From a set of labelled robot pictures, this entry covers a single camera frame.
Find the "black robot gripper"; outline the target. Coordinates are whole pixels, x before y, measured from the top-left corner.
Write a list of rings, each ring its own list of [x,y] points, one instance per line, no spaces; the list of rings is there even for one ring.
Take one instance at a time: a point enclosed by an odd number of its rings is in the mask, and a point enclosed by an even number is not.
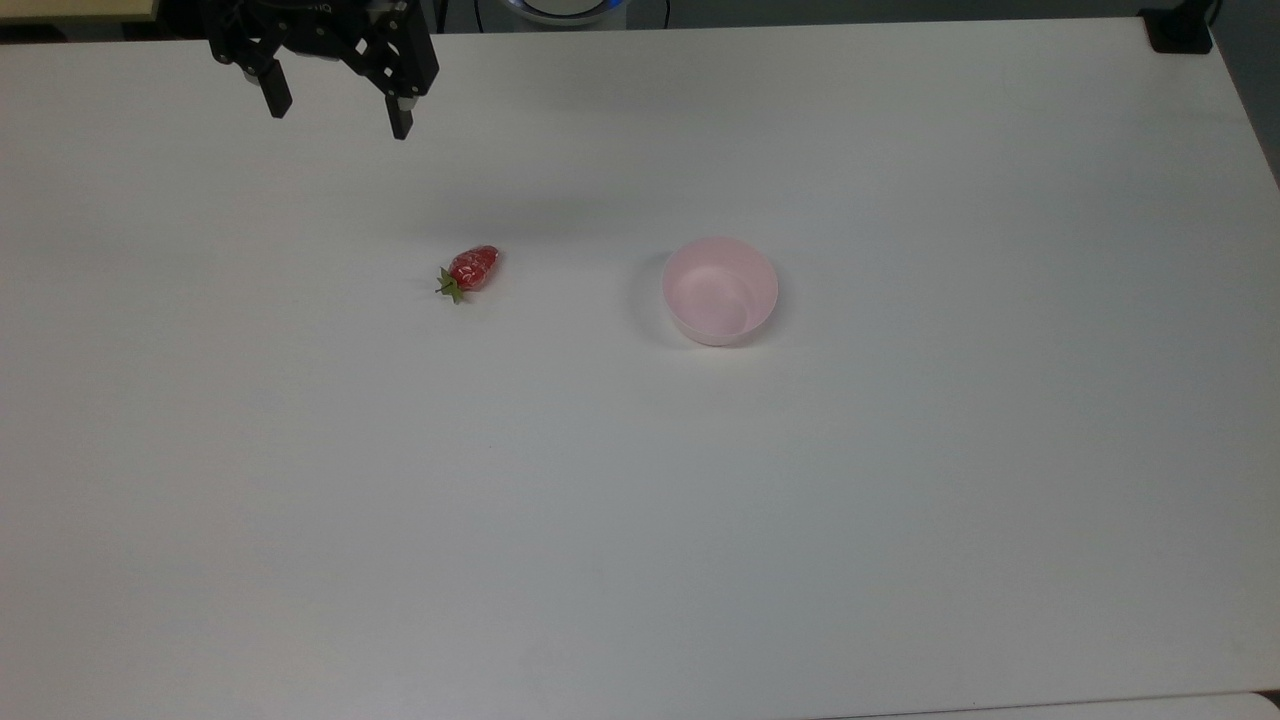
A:
[[[276,54],[339,61],[385,95],[396,140],[413,127],[413,108],[439,73],[428,9],[420,1],[207,1],[212,58],[257,85],[270,115],[293,97]]]

